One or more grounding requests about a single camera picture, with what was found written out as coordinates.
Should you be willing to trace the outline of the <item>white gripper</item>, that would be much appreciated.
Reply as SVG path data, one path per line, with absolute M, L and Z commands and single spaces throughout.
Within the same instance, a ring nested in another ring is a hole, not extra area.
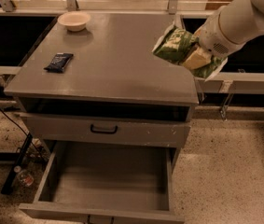
M 244 43 L 236 44 L 223 34 L 219 19 L 224 8 L 225 6 L 216 10 L 200 27 L 199 45 L 201 47 L 195 47 L 182 62 L 186 69 L 201 68 L 211 62 L 212 54 L 219 58 L 226 58 L 244 46 Z

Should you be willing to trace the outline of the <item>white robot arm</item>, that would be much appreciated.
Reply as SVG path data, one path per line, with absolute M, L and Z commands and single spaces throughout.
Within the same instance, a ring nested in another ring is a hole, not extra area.
M 233 0 L 209 16 L 195 35 L 199 42 L 182 61 L 189 70 L 205 66 L 213 57 L 227 58 L 264 35 L 264 0 Z

